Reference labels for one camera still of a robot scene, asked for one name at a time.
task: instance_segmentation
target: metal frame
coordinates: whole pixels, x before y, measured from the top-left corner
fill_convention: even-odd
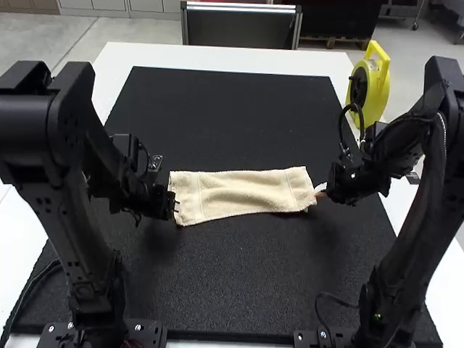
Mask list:
[[[218,11],[218,12],[260,12],[295,14],[295,25],[291,49],[298,49],[299,34],[302,27],[303,12],[300,5],[274,4],[234,4],[234,3],[205,3],[195,1],[181,1],[182,44],[189,45],[188,11]]]

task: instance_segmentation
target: gray floor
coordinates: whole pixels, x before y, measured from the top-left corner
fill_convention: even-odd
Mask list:
[[[423,68],[432,55],[455,58],[464,68],[464,47],[452,45],[452,30],[422,20],[419,30],[411,31],[410,24],[380,22],[373,35],[391,58],[387,120],[408,111],[420,97]],[[0,14],[0,74],[19,59],[43,60],[54,73],[70,60],[93,62],[108,41],[181,44],[181,25],[162,20]],[[321,43],[302,43],[300,49],[325,48]],[[364,54],[350,44],[336,43],[337,50],[348,53],[353,63]],[[457,237],[464,246],[464,228]]]

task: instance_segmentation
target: cream towel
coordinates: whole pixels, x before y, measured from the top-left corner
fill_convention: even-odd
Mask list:
[[[299,212],[317,204],[305,167],[284,170],[171,172],[178,225],[256,212]]]

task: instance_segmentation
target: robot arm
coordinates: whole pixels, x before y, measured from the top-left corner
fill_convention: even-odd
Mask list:
[[[161,156],[131,135],[109,137],[91,101],[94,71],[68,63],[55,79],[43,62],[18,62],[0,78],[0,177],[40,219],[67,276],[72,321],[92,347],[120,347],[125,295],[119,254],[90,206],[168,220],[174,193],[156,183]],[[146,170],[137,174],[138,155]]]
[[[424,95],[388,125],[361,139],[361,163],[341,156],[329,173],[327,195],[354,204],[388,195],[391,178],[408,174],[424,154],[414,202],[389,253],[360,294],[356,347],[411,347],[431,277],[464,220],[464,78],[453,59],[426,64]]]

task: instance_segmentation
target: cable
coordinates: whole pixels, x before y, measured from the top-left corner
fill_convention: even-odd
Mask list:
[[[338,305],[348,307],[348,308],[352,308],[352,309],[355,309],[355,310],[359,308],[359,305],[358,304],[352,304],[352,303],[349,303],[349,302],[345,302],[343,299],[340,299],[340,298],[336,297],[335,295],[330,294],[328,292],[321,292],[316,296],[316,299],[314,301],[314,309],[316,311],[316,315],[317,315],[318,320],[319,320],[320,324],[322,325],[322,327],[324,327],[324,329],[327,331],[328,339],[330,340],[330,343],[332,343],[331,329],[328,327],[327,322],[322,318],[322,315],[320,315],[320,313],[319,313],[318,304],[319,304],[319,299],[321,299],[321,298],[330,299],[331,301],[337,303]]]
[[[148,150],[146,149],[145,145],[143,145],[141,142],[138,143],[138,148],[141,149],[141,150],[144,150],[145,151],[145,155],[146,155],[146,168],[145,168],[145,171],[140,174],[139,178],[144,178],[146,177],[146,174],[148,173],[148,167],[150,166],[150,155],[148,153]]]
[[[345,114],[348,111],[355,111],[360,118],[360,142],[364,139],[365,137],[365,127],[364,127],[364,114],[363,114],[363,109],[356,103],[351,103],[348,105],[345,105],[345,107],[341,110],[340,115],[339,115],[339,138],[340,138],[340,147],[341,150],[343,151],[344,155],[349,159],[349,146],[347,145],[344,137],[343,137],[343,130],[341,129],[341,126],[343,125],[343,119],[345,117]]]
[[[45,279],[47,276],[51,275],[55,270],[61,269],[61,263],[58,259],[51,261],[38,275],[36,275],[30,283],[25,287],[24,292],[20,296],[20,299],[17,302],[15,308],[13,308],[12,313],[10,314],[5,327],[3,334],[0,338],[0,348],[4,348],[7,345],[9,335],[11,334],[13,325],[15,324],[16,317],[21,312],[25,301],[28,300],[29,295],[37,287],[37,284],[40,283],[42,279]]]

